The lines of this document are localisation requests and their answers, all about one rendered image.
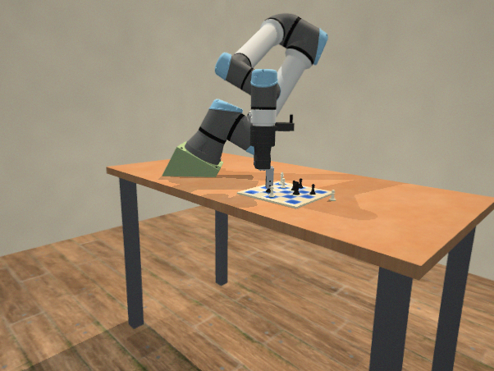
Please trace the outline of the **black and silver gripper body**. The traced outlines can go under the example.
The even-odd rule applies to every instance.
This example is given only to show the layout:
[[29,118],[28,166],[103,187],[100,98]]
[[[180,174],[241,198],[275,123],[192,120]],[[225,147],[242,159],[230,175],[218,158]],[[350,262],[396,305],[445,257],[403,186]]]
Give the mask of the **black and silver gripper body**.
[[293,115],[290,115],[290,122],[276,122],[277,110],[251,110],[249,116],[253,123],[250,126],[250,145],[254,147],[254,167],[270,169],[276,131],[294,131]]

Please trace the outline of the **blue and cream chessboard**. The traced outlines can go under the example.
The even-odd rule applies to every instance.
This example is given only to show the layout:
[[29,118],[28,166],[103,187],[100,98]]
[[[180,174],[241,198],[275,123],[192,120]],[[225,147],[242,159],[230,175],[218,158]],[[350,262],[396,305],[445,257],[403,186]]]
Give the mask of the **blue and cream chessboard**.
[[300,208],[307,204],[311,204],[317,200],[326,198],[331,194],[329,190],[321,190],[314,188],[315,195],[311,195],[311,187],[303,186],[299,188],[299,195],[293,195],[294,190],[290,190],[293,186],[291,183],[285,182],[286,188],[281,188],[279,181],[273,182],[275,197],[269,197],[270,193],[266,192],[265,185],[257,186],[251,189],[237,192],[238,195],[243,195],[255,199],[261,199],[274,204],[280,204],[291,208]]

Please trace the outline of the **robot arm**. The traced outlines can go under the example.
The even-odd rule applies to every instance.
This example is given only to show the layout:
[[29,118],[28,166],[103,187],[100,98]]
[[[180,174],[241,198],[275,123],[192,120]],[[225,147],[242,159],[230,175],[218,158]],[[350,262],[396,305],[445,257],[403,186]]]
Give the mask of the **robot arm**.
[[[276,14],[268,17],[233,56],[223,53],[217,60],[215,73],[251,95],[251,109],[277,110],[278,115],[304,70],[318,64],[327,40],[327,33],[297,15]],[[255,70],[260,60],[278,44],[288,47],[279,71]],[[254,155],[254,147],[250,146],[251,117],[249,113],[242,114],[243,109],[232,106],[220,99],[214,100],[185,148],[215,165],[222,159],[226,140]]]

